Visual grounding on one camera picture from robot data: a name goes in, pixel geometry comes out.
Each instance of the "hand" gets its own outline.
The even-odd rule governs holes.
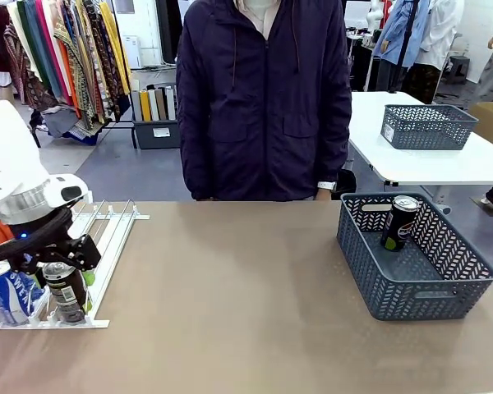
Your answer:
[[[389,41],[383,41],[381,43],[381,47],[380,47],[380,50],[382,53],[385,53],[385,51],[387,50],[387,47],[389,47]]]
[[[330,196],[332,195],[332,191],[329,189],[318,189],[318,193],[314,198],[315,201],[330,201]]]

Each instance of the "light blue shirt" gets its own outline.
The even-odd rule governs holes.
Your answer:
[[[393,64],[398,64],[400,50],[402,49],[403,37],[407,28],[409,13],[412,9],[412,0],[398,0],[394,5],[393,11],[385,24],[373,55]],[[429,15],[429,0],[420,0],[418,3],[418,11],[415,16],[414,24],[412,25],[412,34],[409,40],[408,50],[403,59],[404,67],[411,67],[417,58],[424,29],[426,27],[427,16]],[[381,43],[385,40],[389,41],[389,45],[385,53],[382,53]]]

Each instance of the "gray basket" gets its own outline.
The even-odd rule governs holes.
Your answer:
[[[421,202],[410,239],[399,252],[385,250],[380,237],[396,195],[342,196],[338,242],[369,312],[379,320],[464,318],[493,282],[493,267],[416,193],[405,194]]]
[[[396,149],[460,150],[477,122],[452,105],[386,105],[381,134]]]

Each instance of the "brown table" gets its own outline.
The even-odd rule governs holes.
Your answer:
[[[0,394],[493,391],[493,285],[463,321],[374,320],[339,204],[139,207],[109,328],[0,332]]]

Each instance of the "black can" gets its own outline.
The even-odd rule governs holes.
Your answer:
[[[42,268],[49,290],[57,301],[65,323],[83,323],[89,302],[81,272],[65,263],[48,263]]]
[[[413,197],[407,195],[394,197],[380,240],[387,250],[398,252],[403,249],[419,208],[420,203]]]

